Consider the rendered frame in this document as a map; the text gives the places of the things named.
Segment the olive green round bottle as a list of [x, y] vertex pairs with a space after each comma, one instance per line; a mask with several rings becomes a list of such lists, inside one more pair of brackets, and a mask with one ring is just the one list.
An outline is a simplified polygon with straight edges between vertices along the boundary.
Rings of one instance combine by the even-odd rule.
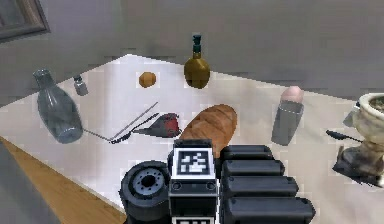
[[202, 58], [201, 39], [202, 36], [200, 34], [192, 36], [192, 57], [184, 64], [184, 77], [186, 83], [190, 87], [197, 89], [203, 89], [210, 79], [210, 66]]

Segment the dark framed wall picture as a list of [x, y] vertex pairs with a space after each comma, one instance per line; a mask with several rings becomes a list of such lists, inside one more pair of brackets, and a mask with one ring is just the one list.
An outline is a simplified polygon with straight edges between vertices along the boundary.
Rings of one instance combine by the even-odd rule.
[[49, 32], [40, 0], [0, 0], [0, 43]]

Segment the clear glass bottle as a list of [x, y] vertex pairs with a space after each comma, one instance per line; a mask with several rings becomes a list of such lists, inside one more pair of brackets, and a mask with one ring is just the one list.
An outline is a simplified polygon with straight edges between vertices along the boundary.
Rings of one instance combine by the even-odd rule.
[[33, 76], [39, 87], [38, 111], [51, 135], [61, 144], [79, 140], [83, 127], [73, 99], [56, 84], [48, 70], [37, 70]]

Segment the small grey shaker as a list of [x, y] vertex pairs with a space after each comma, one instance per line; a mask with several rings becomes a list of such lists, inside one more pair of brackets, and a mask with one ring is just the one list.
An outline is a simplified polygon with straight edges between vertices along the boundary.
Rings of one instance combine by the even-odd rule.
[[80, 75], [77, 75], [77, 76], [74, 76], [73, 79], [74, 79], [74, 87], [75, 87], [76, 93], [79, 96], [87, 95], [88, 89], [82, 77]]

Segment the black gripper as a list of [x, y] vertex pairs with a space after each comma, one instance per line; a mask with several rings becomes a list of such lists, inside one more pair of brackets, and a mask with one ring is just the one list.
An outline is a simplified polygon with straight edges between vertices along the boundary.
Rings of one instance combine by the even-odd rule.
[[123, 224], [171, 224], [169, 211], [170, 175], [160, 161], [144, 161], [123, 177], [119, 195], [127, 215]]

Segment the brown bread loaf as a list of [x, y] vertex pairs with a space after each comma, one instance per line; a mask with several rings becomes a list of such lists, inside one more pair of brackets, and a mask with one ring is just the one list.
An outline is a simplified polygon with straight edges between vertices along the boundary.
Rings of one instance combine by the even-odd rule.
[[229, 105], [219, 104], [201, 111], [183, 130], [181, 139], [210, 139], [215, 158], [219, 158], [237, 127], [237, 113]]

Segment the black spoon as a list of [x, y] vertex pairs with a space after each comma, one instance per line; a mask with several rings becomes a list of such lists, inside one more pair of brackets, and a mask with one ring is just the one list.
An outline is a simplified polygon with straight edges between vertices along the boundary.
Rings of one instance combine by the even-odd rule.
[[342, 134], [342, 133], [339, 133], [339, 132], [336, 132], [336, 131], [331, 131], [331, 130], [326, 130], [326, 134], [336, 140], [345, 140], [345, 139], [350, 139], [350, 140], [353, 140], [353, 141], [356, 141], [356, 142], [360, 142], [362, 143], [363, 141], [362, 140], [359, 140], [359, 139], [356, 139], [356, 138], [353, 138], [351, 136], [348, 136], [348, 135], [345, 135], [345, 134]]

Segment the grey cup with pink egg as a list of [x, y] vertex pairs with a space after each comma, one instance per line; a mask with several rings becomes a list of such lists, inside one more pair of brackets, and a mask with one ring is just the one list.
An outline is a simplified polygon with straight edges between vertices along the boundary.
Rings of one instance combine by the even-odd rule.
[[274, 120], [271, 141], [287, 146], [300, 123], [304, 105], [304, 91], [298, 86], [288, 87], [281, 95]]

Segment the cream stone plant pot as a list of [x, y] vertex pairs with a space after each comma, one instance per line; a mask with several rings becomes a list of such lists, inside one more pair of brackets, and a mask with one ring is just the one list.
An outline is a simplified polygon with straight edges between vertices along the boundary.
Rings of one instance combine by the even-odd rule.
[[333, 170], [358, 182], [384, 188], [384, 93], [362, 95], [343, 121], [363, 137], [338, 151]]

